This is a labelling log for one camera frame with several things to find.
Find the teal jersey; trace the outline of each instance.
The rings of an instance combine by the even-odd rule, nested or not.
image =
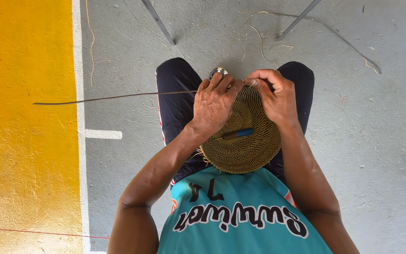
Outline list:
[[[158,253],[331,254],[293,204],[265,168],[234,175],[209,167],[173,186]]]

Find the person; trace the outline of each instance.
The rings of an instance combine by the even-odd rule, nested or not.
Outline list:
[[[245,80],[215,73],[209,81],[174,58],[157,68],[156,82],[158,92],[198,91],[158,96],[166,146],[121,195],[108,254],[359,253],[305,140],[311,69],[293,61]],[[207,165],[195,150],[223,127],[245,84],[261,95],[282,148],[258,170],[229,174]],[[172,210],[159,240],[150,210],[169,185]]]

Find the hand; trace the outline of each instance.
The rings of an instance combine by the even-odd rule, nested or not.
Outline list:
[[[211,79],[205,79],[195,95],[194,118],[189,123],[196,128],[204,141],[218,132],[233,112],[236,95],[244,86],[240,79],[216,72]]]
[[[247,76],[246,84],[252,84],[259,92],[267,117],[283,131],[300,126],[297,118],[296,91],[294,83],[276,70],[256,70]],[[273,84],[272,92],[268,83]]]

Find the straw hat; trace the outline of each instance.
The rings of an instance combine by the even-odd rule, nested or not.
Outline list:
[[[224,134],[253,129],[253,134],[225,140]],[[233,114],[222,130],[201,146],[204,158],[217,169],[243,174],[266,165],[279,151],[281,136],[277,125],[264,112],[261,96],[244,86],[233,104]]]

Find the yellow painted wall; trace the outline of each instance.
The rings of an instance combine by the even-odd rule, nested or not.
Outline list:
[[[0,228],[81,234],[71,0],[0,1]],[[82,253],[80,237],[0,231],[0,254]]]

